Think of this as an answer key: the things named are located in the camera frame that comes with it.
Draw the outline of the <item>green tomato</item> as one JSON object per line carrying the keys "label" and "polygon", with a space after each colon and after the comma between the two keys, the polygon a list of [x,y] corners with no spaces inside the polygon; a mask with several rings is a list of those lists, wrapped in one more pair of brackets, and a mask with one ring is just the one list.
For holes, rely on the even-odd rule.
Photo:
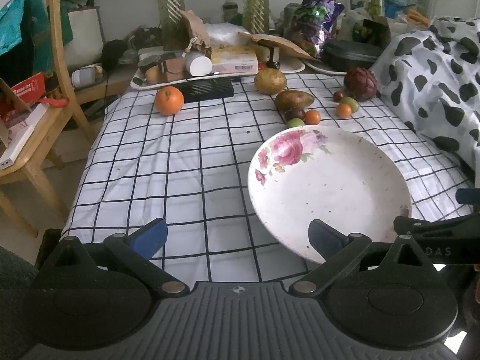
{"label": "green tomato", "polygon": [[304,121],[300,118],[293,118],[286,122],[287,128],[296,128],[300,126],[304,126]]}
{"label": "green tomato", "polygon": [[353,97],[344,96],[344,97],[342,97],[340,102],[342,104],[349,105],[349,107],[352,110],[352,113],[356,113],[360,108],[358,102]]}

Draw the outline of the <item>orange tomato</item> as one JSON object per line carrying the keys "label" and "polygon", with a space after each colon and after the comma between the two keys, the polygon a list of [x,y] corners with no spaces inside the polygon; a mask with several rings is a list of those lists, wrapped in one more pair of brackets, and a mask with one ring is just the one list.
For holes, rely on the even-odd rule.
{"label": "orange tomato", "polygon": [[309,110],[305,113],[304,123],[306,125],[318,125],[321,121],[320,113],[316,110]]}
{"label": "orange tomato", "polygon": [[340,119],[348,119],[352,115],[352,108],[346,103],[339,103],[336,107],[336,115]]}

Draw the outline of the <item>dark purple tomato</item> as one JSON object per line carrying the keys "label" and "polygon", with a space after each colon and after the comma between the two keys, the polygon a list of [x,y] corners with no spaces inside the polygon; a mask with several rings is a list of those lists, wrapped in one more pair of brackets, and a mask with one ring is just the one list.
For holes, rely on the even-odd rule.
{"label": "dark purple tomato", "polygon": [[299,108],[292,108],[285,113],[286,121],[290,121],[292,119],[301,119],[304,120],[306,112],[303,109]]}

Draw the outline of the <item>large orange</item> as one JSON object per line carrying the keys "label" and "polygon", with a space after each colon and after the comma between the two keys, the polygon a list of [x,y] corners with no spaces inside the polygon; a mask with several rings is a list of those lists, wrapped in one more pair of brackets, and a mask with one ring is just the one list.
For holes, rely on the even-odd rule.
{"label": "large orange", "polygon": [[155,95],[154,106],[162,116],[173,116],[184,106],[185,100],[182,92],[174,87],[167,86]]}

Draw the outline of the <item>small dark red tomato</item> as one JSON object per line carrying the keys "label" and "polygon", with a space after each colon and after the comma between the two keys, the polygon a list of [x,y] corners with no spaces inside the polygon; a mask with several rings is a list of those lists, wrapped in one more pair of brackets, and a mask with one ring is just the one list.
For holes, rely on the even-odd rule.
{"label": "small dark red tomato", "polygon": [[341,102],[341,100],[343,99],[343,92],[342,91],[336,91],[334,94],[333,94],[333,100],[335,102]]}

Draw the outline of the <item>brown mango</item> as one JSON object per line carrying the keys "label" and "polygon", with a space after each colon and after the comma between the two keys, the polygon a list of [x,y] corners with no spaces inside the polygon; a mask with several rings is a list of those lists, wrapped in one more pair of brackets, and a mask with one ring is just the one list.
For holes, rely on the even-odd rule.
{"label": "brown mango", "polygon": [[304,109],[312,105],[314,97],[300,90],[284,90],[275,97],[275,105],[279,111]]}

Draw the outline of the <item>purple-red dragon fruit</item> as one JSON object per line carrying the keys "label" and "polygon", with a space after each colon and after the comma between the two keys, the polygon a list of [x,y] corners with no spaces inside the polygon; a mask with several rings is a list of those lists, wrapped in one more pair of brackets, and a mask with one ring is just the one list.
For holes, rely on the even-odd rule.
{"label": "purple-red dragon fruit", "polygon": [[351,68],[343,80],[347,93],[357,101],[366,101],[377,94],[377,79],[374,73],[363,67]]}

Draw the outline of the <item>round yellow-brown fruit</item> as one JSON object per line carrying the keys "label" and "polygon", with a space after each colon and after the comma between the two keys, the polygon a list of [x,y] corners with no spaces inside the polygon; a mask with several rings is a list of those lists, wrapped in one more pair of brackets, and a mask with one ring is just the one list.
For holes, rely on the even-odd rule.
{"label": "round yellow-brown fruit", "polygon": [[278,69],[265,68],[256,74],[255,86],[262,94],[275,95],[287,87],[287,78]]}

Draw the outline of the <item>white floral plate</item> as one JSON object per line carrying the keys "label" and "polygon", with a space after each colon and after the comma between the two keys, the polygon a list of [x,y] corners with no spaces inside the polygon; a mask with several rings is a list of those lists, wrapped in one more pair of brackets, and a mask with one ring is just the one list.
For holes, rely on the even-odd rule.
{"label": "white floral plate", "polygon": [[251,205],[265,229],[306,260],[323,263],[308,227],[320,219],[340,233],[392,242],[393,223],[411,213],[407,182],[390,159],[361,136],[331,126],[300,126],[267,139],[247,173]]}

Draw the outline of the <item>cow print blanket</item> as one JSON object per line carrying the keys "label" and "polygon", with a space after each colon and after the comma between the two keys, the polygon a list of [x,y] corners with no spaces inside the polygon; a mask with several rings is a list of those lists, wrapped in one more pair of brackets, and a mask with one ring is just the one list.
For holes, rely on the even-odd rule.
{"label": "cow print blanket", "polygon": [[381,100],[437,149],[476,166],[479,19],[441,17],[394,38],[374,63]]}

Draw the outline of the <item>wooden chair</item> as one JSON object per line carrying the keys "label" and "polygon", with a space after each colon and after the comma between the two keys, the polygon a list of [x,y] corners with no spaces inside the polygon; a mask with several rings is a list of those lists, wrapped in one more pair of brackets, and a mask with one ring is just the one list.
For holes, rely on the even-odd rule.
{"label": "wooden chair", "polygon": [[69,209],[49,182],[42,170],[42,164],[48,159],[58,168],[64,166],[54,151],[54,144],[70,119],[75,120],[89,142],[95,140],[96,133],[81,110],[68,74],[64,58],[60,0],[45,0],[45,5],[49,19],[53,73],[47,80],[46,93],[40,96],[40,99],[49,100],[50,105],[13,164],[1,170],[1,183],[4,185],[23,179],[29,180],[49,208],[59,218],[66,220]]}

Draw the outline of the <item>black ribbed device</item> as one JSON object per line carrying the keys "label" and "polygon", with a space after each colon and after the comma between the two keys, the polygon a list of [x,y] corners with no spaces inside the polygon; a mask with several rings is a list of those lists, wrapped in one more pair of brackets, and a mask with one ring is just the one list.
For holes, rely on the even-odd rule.
{"label": "black ribbed device", "polygon": [[218,98],[231,98],[234,95],[229,78],[195,80],[175,85],[184,96],[185,103],[203,102]]}

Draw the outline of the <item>white tray right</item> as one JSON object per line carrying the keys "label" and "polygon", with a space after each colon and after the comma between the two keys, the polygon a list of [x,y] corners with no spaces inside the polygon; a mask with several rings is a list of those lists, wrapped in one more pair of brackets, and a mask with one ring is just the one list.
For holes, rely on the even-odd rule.
{"label": "white tray right", "polygon": [[320,60],[303,59],[302,62],[305,64],[306,67],[320,74],[325,74],[328,76],[337,76],[337,77],[344,77],[346,75],[346,72],[337,71],[332,67],[330,67],[328,64],[325,64]]}

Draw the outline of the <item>small brown cardboard box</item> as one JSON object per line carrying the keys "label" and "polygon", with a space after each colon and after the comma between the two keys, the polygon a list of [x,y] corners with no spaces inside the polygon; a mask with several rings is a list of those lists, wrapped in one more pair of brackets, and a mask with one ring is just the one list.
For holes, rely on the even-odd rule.
{"label": "small brown cardboard box", "polygon": [[160,72],[163,82],[184,80],[186,77],[185,60],[181,57],[163,60],[160,63]]}

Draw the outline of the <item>white cylinder container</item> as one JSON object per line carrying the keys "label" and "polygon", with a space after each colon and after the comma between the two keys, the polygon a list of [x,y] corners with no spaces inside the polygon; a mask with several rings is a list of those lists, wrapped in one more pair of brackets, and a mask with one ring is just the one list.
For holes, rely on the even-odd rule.
{"label": "white cylinder container", "polygon": [[200,52],[191,51],[185,55],[185,67],[192,77],[204,77],[212,72],[212,61]]}

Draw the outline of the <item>black zip case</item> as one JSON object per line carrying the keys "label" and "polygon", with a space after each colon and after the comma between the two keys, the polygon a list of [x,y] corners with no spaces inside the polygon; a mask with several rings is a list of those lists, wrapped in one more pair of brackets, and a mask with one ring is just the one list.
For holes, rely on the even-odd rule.
{"label": "black zip case", "polygon": [[322,60],[336,71],[348,72],[352,68],[370,69],[382,53],[382,48],[369,44],[329,40],[325,43]]}

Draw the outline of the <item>red box on chair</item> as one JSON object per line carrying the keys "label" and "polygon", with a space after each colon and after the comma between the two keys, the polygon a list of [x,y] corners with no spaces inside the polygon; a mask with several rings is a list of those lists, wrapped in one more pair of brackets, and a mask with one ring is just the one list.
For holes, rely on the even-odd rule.
{"label": "red box on chair", "polygon": [[13,87],[1,80],[1,118],[7,121],[22,112],[30,113],[45,92],[46,77],[41,72]]}

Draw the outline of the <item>brown paper envelope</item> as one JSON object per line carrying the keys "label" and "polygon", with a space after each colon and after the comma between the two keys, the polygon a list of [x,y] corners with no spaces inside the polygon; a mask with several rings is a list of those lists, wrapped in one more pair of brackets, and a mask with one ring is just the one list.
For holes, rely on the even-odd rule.
{"label": "brown paper envelope", "polygon": [[298,59],[313,59],[313,57],[307,53],[304,49],[293,43],[292,41],[270,34],[251,34],[247,32],[239,32],[240,36],[247,38],[249,41],[253,41],[259,45],[266,45],[267,47],[278,47],[283,50],[287,55]]}

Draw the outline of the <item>yellow white box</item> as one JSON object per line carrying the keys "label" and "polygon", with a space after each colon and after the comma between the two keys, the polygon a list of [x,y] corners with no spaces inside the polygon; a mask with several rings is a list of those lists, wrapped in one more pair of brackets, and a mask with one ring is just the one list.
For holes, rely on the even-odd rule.
{"label": "yellow white box", "polygon": [[259,63],[255,50],[249,46],[225,46],[211,51],[213,72],[220,74],[258,72]]}

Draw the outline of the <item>crumpled brown paper bag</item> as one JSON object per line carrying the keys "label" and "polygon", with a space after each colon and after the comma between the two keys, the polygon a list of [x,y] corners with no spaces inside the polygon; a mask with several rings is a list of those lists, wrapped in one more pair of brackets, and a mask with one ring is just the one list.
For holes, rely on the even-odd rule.
{"label": "crumpled brown paper bag", "polygon": [[189,34],[188,50],[208,55],[212,50],[212,44],[203,21],[192,10],[181,10],[180,14]]}

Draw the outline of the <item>purple snack bag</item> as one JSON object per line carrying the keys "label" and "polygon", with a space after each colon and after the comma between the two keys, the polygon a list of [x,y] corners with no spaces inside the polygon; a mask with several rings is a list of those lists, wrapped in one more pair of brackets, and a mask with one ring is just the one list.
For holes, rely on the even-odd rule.
{"label": "purple snack bag", "polygon": [[344,6],[336,0],[303,0],[292,16],[286,38],[318,59]]}

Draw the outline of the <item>left woven plant vase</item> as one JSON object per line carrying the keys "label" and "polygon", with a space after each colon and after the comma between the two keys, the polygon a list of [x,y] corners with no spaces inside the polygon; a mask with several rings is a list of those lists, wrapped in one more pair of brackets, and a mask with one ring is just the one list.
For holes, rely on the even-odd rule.
{"label": "left woven plant vase", "polygon": [[157,0],[164,50],[183,50],[187,31],[181,11],[185,0]]}

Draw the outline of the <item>teal bag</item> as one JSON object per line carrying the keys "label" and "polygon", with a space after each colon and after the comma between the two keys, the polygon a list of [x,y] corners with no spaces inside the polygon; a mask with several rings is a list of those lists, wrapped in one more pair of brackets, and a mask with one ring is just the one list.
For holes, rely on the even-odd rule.
{"label": "teal bag", "polygon": [[22,42],[21,22],[25,0],[10,0],[0,11],[0,55]]}

